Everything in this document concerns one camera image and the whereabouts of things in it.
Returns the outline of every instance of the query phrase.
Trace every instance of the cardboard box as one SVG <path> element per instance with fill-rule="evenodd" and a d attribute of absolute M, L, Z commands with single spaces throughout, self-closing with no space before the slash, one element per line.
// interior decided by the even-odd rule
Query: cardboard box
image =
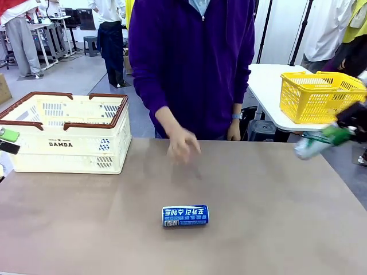
<path fill-rule="evenodd" d="M 128 56 L 124 56 L 124 67 L 126 70 L 126 74 L 132 74 L 132 67 L 130 65 L 130 61 L 128 59 Z"/>
<path fill-rule="evenodd" d="M 0 73 L 0 104 L 7 102 L 11 98 L 12 96 L 5 81 L 5 77 L 2 73 Z"/>

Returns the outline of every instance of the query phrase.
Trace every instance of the shopping basket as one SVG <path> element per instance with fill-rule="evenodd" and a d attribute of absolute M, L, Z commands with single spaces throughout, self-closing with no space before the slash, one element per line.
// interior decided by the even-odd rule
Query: shopping basket
<path fill-rule="evenodd" d="M 17 172 L 119 174 L 131 141 L 126 95 L 33 92 L 0 114 L 20 133 Z"/>
<path fill-rule="evenodd" d="M 300 124 L 327 124 L 367 95 L 363 83 L 343 73 L 283 73 L 280 109 Z"/>

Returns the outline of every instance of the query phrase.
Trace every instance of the white curtain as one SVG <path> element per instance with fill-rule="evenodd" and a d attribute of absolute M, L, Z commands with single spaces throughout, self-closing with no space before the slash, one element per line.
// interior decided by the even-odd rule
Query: white curtain
<path fill-rule="evenodd" d="M 270 0 L 260 0 L 259 3 L 255 20 L 255 57 L 253 63 L 256 63 L 257 60 L 269 3 Z M 297 37 L 299 24 L 303 21 L 302 14 L 304 7 L 308 4 L 309 0 L 273 0 L 261 57 L 262 64 L 288 64 L 293 43 Z M 309 24 L 307 26 L 311 25 L 311 21 L 314 19 L 313 14 L 315 14 L 314 7 L 311 9 Z M 299 65 L 302 60 L 304 45 L 309 33 L 310 29 L 307 27 L 295 65 Z"/>

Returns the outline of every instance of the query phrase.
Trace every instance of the yellow plastic basket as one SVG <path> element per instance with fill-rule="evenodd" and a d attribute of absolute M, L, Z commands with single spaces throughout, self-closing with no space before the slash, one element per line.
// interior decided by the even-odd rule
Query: yellow plastic basket
<path fill-rule="evenodd" d="M 343 73 L 283 73 L 280 109 L 299 124 L 323 124 L 367 95 L 362 81 Z"/>

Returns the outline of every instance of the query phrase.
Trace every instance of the basket logo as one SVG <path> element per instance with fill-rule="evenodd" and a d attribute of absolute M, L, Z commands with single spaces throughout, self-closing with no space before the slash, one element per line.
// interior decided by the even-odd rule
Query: basket logo
<path fill-rule="evenodd" d="M 73 147 L 70 140 L 61 140 L 61 139 L 49 139 L 48 143 L 51 147 Z"/>

